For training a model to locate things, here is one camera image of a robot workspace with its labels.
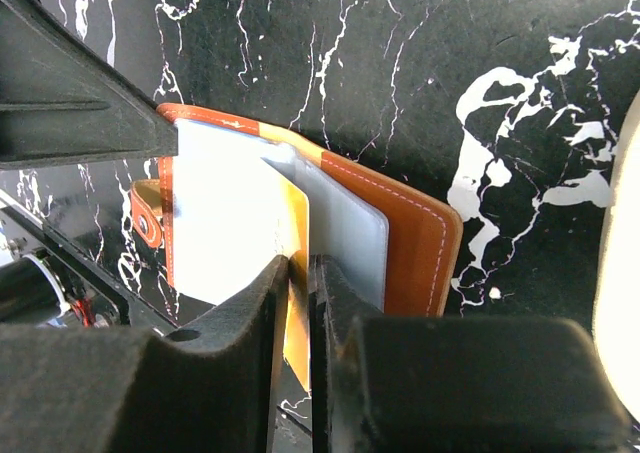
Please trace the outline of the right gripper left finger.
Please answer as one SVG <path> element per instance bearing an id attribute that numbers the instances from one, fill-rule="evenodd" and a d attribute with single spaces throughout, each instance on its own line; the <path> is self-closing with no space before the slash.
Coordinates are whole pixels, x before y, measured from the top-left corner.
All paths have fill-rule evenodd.
<path id="1" fill-rule="evenodd" d="M 1 329 L 5 452 L 268 452 L 288 262 L 169 335 Z"/>

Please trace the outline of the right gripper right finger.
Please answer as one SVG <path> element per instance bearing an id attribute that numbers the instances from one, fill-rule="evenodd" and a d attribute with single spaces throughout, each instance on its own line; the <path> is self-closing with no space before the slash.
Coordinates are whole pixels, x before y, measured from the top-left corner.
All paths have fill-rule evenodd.
<path id="1" fill-rule="evenodd" d="M 397 317 L 309 266 L 317 452 L 626 452 L 630 418 L 562 318 Z"/>

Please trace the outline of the brown leather card holder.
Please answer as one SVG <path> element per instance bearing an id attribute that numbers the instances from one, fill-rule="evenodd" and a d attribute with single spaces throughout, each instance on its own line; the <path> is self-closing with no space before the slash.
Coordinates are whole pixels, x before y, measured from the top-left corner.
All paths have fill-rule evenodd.
<path id="1" fill-rule="evenodd" d="M 463 233 L 452 207 L 283 127 L 192 105 L 164 103 L 157 110 L 170 122 L 195 120 L 295 147 L 388 219 L 385 312 L 442 315 Z"/>

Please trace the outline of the yellow credit card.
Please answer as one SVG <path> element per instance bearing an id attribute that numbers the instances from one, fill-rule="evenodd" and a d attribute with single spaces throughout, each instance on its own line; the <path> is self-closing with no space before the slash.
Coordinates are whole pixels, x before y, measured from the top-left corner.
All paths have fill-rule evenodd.
<path id="1" fill-rule="evenodd" d="M 283 357 L 305 392 L 311 390 L 308 318 L 309 199 L 296 183 L 296 158 L 264 158 L 277 176 L 276 245 L 288 258 L 289 290 Z"/>

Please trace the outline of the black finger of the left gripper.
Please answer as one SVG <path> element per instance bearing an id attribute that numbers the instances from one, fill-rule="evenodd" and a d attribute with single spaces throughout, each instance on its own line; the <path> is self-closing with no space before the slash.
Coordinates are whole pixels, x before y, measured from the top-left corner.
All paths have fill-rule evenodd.
<path id="1" fill-rule="evenodd" d="M 1 0 L 1 167 L 174 156 L 154 103 L 39 0 Z"/>

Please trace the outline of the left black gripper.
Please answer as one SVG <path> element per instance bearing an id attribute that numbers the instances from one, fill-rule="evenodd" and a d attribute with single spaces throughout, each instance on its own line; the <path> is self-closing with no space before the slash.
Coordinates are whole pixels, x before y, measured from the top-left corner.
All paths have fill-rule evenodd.
<path id="1" fill-rule="evenodd" d="M 1 192 L 1 321 L 38 327 L 173 329 L 139 294 Z"/>

